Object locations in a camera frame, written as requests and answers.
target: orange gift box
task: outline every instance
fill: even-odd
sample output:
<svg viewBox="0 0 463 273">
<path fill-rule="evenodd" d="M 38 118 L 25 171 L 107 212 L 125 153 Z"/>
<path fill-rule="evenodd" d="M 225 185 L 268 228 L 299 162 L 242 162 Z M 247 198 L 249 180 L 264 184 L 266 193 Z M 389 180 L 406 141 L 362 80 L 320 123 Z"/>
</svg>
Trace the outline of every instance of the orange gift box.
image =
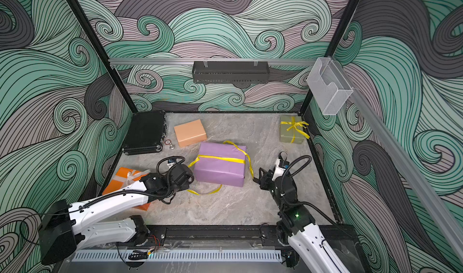
<svg viewBox="0 0 463 273">
<path fill-rule="evenodd" d="M 204 127 L 201 120 L 174 126 L 175 135 L 177 136 L 178 145 L 183 148 L 193 143 L 200 143 L 207 140 Z"/>
<path fill-rule="evenodd" d="M 127 180 L 127 175 L 130 174 L 136 174 L 139 173 L 140 171 L 126 168 L 126 167 L 120 167 L 119 170 L 117 171 L 116 175 L 113 177 L 113 179 L 109 182 L 108 186 L 106 189 L 103 191 L 103 195 L 106 195 L 108 193 L 112 193 L 113 191 L 117 191 L 119 189 L 122 189 L 122 186 L 124 185 L 125 181 Z M 133 179 L 133 181 L 140 180 L 143 176 L 146 176 L 146 174 L 136 177 Z M 135 208 L 147 211 L 148 207 L 150 206 L 149 203 L 136 206 Z"/>
</svg>

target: gift box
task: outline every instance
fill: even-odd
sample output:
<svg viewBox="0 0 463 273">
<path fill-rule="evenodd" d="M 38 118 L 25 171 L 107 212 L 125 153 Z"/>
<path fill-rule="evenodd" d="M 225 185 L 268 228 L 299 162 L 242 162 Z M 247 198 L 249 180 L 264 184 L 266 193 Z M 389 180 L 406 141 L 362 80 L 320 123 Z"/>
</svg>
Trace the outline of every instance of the gift box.
<svg viewBox="0 0 463 273">
<path fill-rule="evenodd" d="M 309 135 L 303 128 L 309 124 L 302 121 L 300 116 L 282 115 L 280 117 L 280 142 L 282 143 L 302 143 Z"/>
<path fill-rule="evenodd" d="M 178 145 L 183 148 L 193 143 L 203 142 L 207 139 L 201 120 L 195 120 L 179 126 L 174 126 Z"/>
<path fill-rule="evenodd" d="M 140 173 L 140 171 L 126 168 L 126 167 L 120 167 L 119 170 L 117 171 L 116 175 L 113 177 L 113 179 L 109 182 L 108 186 L 106 189 L 103 191 L 103 195 L 106 195 L 108 193 L 112 193 L 113 191 L 117 191 L 119 189 L 122 189 L 123 186 L 127 186 L 128 184 L 128 176 L 134 175 L 136 173 Z M 148 173 L 142 174 L 136 178 L 133 178 L 129 183 L 133 183 L 134 181 L 140 180 L 141 177 L 147 175 Z M 148 207 L 150 206 L 149 203 L 136 206 L 135 208 L 147 211 Z"/>
<path fill-rule="evenodd" d="M 242 187 L 245 182 L 244 152 L 246 146 L 201 143 L 198 157 L 190 164 L 194 164 L 194 178 L 200 182 Z"/>
</svg>

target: black metal frame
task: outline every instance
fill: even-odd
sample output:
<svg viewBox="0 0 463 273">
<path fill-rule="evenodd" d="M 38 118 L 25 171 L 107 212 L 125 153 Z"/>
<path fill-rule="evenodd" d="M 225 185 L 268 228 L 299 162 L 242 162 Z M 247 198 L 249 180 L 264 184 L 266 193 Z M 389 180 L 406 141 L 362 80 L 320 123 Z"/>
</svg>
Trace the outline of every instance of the black metal frame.
<svg viewBox="0 0 463 273">
<path fill-rule="evenodd" d="M 334 219 L 336 220 L 336 223 L 343 224 L 344 220 L 341 216 L 341 212 L 339 211 L 338 204 L 336 204 L 336 199 L 334 198 L 333 190 L 331 189 L 330 182 L 328 181 L 327 175 L 325 174 L 325 170 L 323 169 L 323 165 L 320 161 L 317 150 L 315 149 L 315 145 L 312 142 L 312 138 L 307 139 L 307 143 L 309 144 L 309 148 L 310 148 L 310 152 L 312 153 L 313 161 L 315 162 L 315 166 L 319 173 L 321 183 L 323 185 L 323 188 L 325 189 L 325 193 L 327 194 L 328 201 L 330 202 L 330 207 L 331 207 L 331 211 L 333 212 Z"/>
<path fill-rule="evenodd" d="M 77 21 L 82 26 L 82 29 L 84 30 L 85 34 L 89 38 L 90 43 L 92 44 L 93 48 L 96 51 L 96 54 L 101 59 L 101 62 L 103 62 L 103 64 L 105 65 L 105 68 L 108 71 L 109 76 L 112 78 L 112 80 L 114 81 L 114 84 L 119 89 L 120 93 L 122 94 L 122 97 L 124 98 L 125 102 L 129 106 L 130 110 L 132 111 L 132 113 L 136 113 L 138 109 L 136 108 L 135 103 L 133 102 L 132 98 L 130 97 L 129 92 L 125 88 L 124 82 L 120 78 L 119 73 L 117 72 L 116 69 L 112 68 L 111 65 L 109 64 L 109 61 L 108 61 L 109 56 L 107 55 L 105 49 L 103 48 L 103 45 L 101 45 L 101 42 L 96 36 L 95 31 L 92 29 L 92 26 L 90 25 L 90 22 L 87 16 L 85 15 L 84 10 L 82 9 L 81 5 L 79 4 L 77 0 L 66 0 L 66 2 L 68 3 L 75 17 L 77 18 Z"/>
<path fill-rule="evenodd" d="M 96 33 L 92 29 L 90 22 L 85 15 L 82 7 L 78 3 L 77 0 L 66 0 L 67 3 L 69 4 L 70 8 L 72 9 L 74 15 L 76 16 L 77 20 L 79 21 L 80 25 L 82 26 L 84 32 L 88 36 L 90 43 L 93 45 L 94 49 L 97 52 L 97 55 L 100 57 L 101 61 L 105 65 L 109 75 L 113 79 L 115 85 L 121 92 L 125 102 L 128 104 L 130 107 L 130 110 L 135 113 L 137 112 L 137 108 L 130 97 L 130 94 L 128 93 L 127 89 L 124 86 L 124 83 L 122 79 L 120 78 L 119 73 L 117 72 L 116 69 L 112 68 L 108 59 L 109 56 L 107 55 L 106 51 L 104 50 L 102 44 L 100 43 L 98 37 L 96 36 Z M 333 38 L 327 48 L 327 51 L 325 53 L 325 57 L 327 56 L 333 56 L 334 52 L 336 51 L 337 46 L 339 45 L 339 42 L 344 34 L 344 31 L 347 29 L 350 20 L 355 12 L 355 9 L 358 5 L 360 0 L 349 0 L 344 13 L 341 17 L 341 21 L 339 22 L 338 27 L 335 30 L 335 33 L 333 35 Z M 297 111 L 267 111 L 267 112 L 262 112 L 262 111 L 252 111 L 252 112 L 195 112 L 195 111 L 170 111 L 169 113 L 298 113 L 299 115 L 302 115 L 304 117 L 304 113 L 306 112 L 310 101 L 312 100 L 313 94 L 311 91 L 308 91 L 304 102 L 301 105 L 300 110 Z M 325 175 L 325 172 L 323 170 L 323 166 L 320 162 L 320 159 L 318 157 L 318 154 L 316 152 L 316 149 L 314 147 L 314 144 L 311 139 L 307 140 L 309 144 L 309 148 L 312 152 L 313 159 L 315 161 L 315 165 L 317 167 L 317 170 L 319 172 L 322 184 L 324 186 L 324 189 L 327 193 L 328 200 L 330 202 L 333 215 L 338 223 L 342 222 L 341 215 L 339 213 L 338 206 L 336 205 L 336 201 L 334 199 L 333 191 L 329 185 L 329 182 L 327 180 L 327 177 Z M 120 156 L 122 155 L 122 149 L 119 150 L 116 158 L 114 159 L 114 162 L 108 172 L 108 175 L 105 179 L 105 182 L 103 186 L 101 187 L 100 195 L 108 185 L 109 181 L 111 180 L 111 177 L 116 169 L 117 163 L 119 162 Z M 344 233 L 346 230 L 352 232 L 351 235 L 356 235 L 355 229 L 353 229 L 352 226 L 349 225 L 342 225 L 343 230 L 339 230 L 335 226 L 320 226 L 322 232 L 324 233 L 325 237 L 327 239 L 333 239 L 333 240 L 339 240 L 336 238 L 341 238 L 341 239 L 351 239 L 350 237 L 346 237 L 346 234 Z M 252 242 L 258 242 L 259 244 L 262 244 L 263 246 L 273 246 L 277 249 L 282 250 L 282 252 L 288 253 L 292 249 L 288 247 L 282 247 L 279 246 L 279 243 L 276 243 L 278 240 L 276 238 L 275 234 L 275 226 L 272 225 L 261 225 L 261 226 L 150 226 L 152 234 L 156 235 L 159 240 L 161 240 L 162 244 L 165 245 L 166 241 L 179 241 L 179 240 L 194 240 L 194 241 L 199 241 L 199 240 L 209 240 L 209 241 L 233 241 L 233 240 L 240 240 L 240 241 L 252 241 Z M 357 253 L 359 254 L 359 257 L 361 257 L 361 261 L 363 264 L 363 267 L 365 268 L 366 272 L 370 272 L 369 270 L 369 265 L 367 262 L 367 258 L 364 255 L 364 252 L 361 248 L 360 242 L 358 241 L 358 238 L 355 238 L 356 240 L 356 246 L 358 246 Z"/>
<path fill-rule="evenodd" d="M 82 26 L 84 32 L 88 36 L 91 44 L 93 45 L 94 49 L 96 50 L 98 56 L 100 57 L 101 61 L 105 65 L 109 75 L 113 79 L 114 83 L 116 84 L 117 88 L 121 92 L 122 96 L 124 97 L 125 102 L 128 104 L 130 110 L 133 113 L 136 113 L 138 109 L 135 106 L 135 103 L 133 102 L 132 98 L 130 97 L 129 92 L 124 86 L 124 82 L 120 78 L 120 75 L 118 74 L 117 70 L 115 68 L 112 68 L 108 59 L 109 56 L 107 55 L 103 45 L 101 45 L 101 42 L 99 41 L 98 37 L 96 36 L 95 31 L 92 29 L 90 22 L 85 15 L 82 7 L 78 3 L 77 0 L 66 0 L 71 7 L 72 11 L 74 12 L 74 15 L 76 16 L 77 20 L 79 21 L 80 25 Z M 328 56 L 333 56 L 334 52 L 336 51 L 336 48 L 341 41 L 341 38 L 344 34 L 344 31 L 346 30 L 347 26 L 350 23 L 350 19 L 352 18 L 355 9 L 358 5 L 360 0 L 349 0 L 347 3 L 344 13 L 341 17 L 341 21 L 339 22 L 338 27 L 336 27 L 336 30 L 334 32 L 333 38 L 327 48 L 327 51 L 325 52 L 325 57 Z M 309 91 L 304 99 L 304 102 L 302 103 L 299 111 L 268 111 L 268 112 L 244 112 L 244 111 L 237 111 L 237 112 L 194 112 L 194 111 L 169 111 L 172 113 L 298 113 L 301 115 L 308 107 L 310 100 L 312 99 L 312 93 Z"/>
<path fill-rule="evenodd" d="M 101 186 L 100 193 L 98 196 L 101 196 L 103 194 L 103 191 L 106 189 L 108 186 L 109 182 L 111 181 L 111 178 L 113 177 L 113 173 L 116 170 L 116 166 L 119 162 L 120 156 L 122 155 L 122 145 L 119 148 L 119 151 L 116 155 L 116 158 L 113 161 L 113 164 L 111 164 L 111 167 L 109 168 L 108 174 L 106 175 L 105 181 L 103 182 L 103 185 Z"/>
<path fill-rule="evenodd" d="M 143 246 L 134 246 L 133 243 L 120 243 L 119 246 L 127 246 L 129 249 L 145 249 L 156 246 L 174 248 L 177 244 L 188 246 L 197 241 L 243 241 L 248 242 L 251 247 L 273 247 L 280 250 L 281 255 L 286 259 L 286 265 L 293 267 L 299 260 L 298 254 L 292 247 L 283 246 L 278 241 L 275 225 L 147 225 L 150 234 L 155 236 L 149 238 Z M 355 244 L 357 255 L 362 263 L 365 272 L 371 272 L 362 245 L 357 237 L 355 228 L 350 225 L 320 225 L 320 230 L 328 242 L 335 240 L 350 240 Z"/>
</svg>

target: yellow ribbon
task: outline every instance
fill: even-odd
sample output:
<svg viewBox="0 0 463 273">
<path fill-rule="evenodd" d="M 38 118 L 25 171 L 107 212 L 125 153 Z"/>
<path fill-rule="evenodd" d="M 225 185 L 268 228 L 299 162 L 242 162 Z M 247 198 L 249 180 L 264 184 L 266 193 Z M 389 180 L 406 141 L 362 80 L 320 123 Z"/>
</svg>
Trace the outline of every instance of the yellow ribbon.
<svg viewBox="0 0 463 273">
<path fill-rule="evenodd" d="M 294 140 L 296 139 L 296 131 L 298 131 L 300 134 L 302 134 L 305 138 L 310 138 L 310 136 L 309 136 L 307 133 L 305 133 L 304 131 L 301 131 L 301 130 L 299 130 L 299 129 L 297 128 L 298 126 L 301 126 L 301 127 L 303 127 L 303 128 L 307 128 L 307 127 L 304 126 L 304 125 L 307 125 L 307 126 L 308 126 L 309 124 L 308 124 L 307 122 L 305 122 L 305 121 L 298 121 L 298 122 L 296 122 L 296 118 L 295 118 L 294 116 L 292 116 L 292 117 L 291 117 L 291 122 L 289 122 L 289 121 L 282 121 L 281 124 L 282 124 L 282 125 L 291 125 L 290 127 L 288 127 L 288 129 L 287 129 L 286 131 L 290 131 L 290 130 L 294 129 L 294 131 L 293 131 L 293 139 L 291 140 L 291 143 L 293 143 Z"/>
<path fill-rule="evenodd" d="M 224 144 L 226 143 L 229 143 L 229 144 L 232 144 L 235 146 L 235 148 L 237 148 L 239 151 L 241 151 L 244 155 L 246 155 L 248 157 L 248 160 L 249 160 L 249 171 L 251 172 L 251 176 L 252 178 L 254 178 L 254 171 L 252 170 L 252 166 L 251 166 L 251 158 L 249 157 L 249 154 L 246 154 L 246 152 L 242 149 L 240 149 L 237 145 L 235 145 L 234 143 L 230 142 L 230 141 L 224 141 Z M 234 157 L 220 157 L 220 156 L 214 156 L 214 155 L 203 155 L 203 154 L 200 154 L 196 157 L 196 159 L 194 161 L 192 161 L 188 167 L 192 167 L 195 163 L 197 163 L 200 158 L 209 158 L 209 159 L 217 159 L 217 160 L 226 160 L 226 161 L 233 161 L 233 162 L 237 162 L 237 163 L 246 163 L 245 160 L 241 160 L 241 159 L 237 159 L 237 158 L 234 158 Z M 217 189 L 213 190 L 212 192 L 208 192 L 208 193 L 205 193 L 205 194 L 200 194 L 200 193 L 197 193 L 193 190 L 187 190 L 188 192 L 190 193 L 193 193 L 195 195 L 198 195 L 198 196 L 204 196 L 204 195 L 210 195 L 210 194 L 214 194 L 214 193 L 217 193 L 220 189 L 222 188 L 222 185 L 220 185 Z"/>
</svg>

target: peach box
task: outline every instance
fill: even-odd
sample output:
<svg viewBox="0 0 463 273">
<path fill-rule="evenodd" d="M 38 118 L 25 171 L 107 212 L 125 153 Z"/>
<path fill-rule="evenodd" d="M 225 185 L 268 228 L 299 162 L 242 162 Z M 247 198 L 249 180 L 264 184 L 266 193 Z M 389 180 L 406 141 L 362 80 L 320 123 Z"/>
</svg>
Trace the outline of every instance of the peach box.
<svg viewBox="0 0 463 273">
<path fill-rule="evenodd" d="M 177 136 L 178 145 L 183 148 L 193 143 L 200 143 L 207 140 L 204 127 L 201 120 L 174 126 L 175 135 Z"/>
</svg>

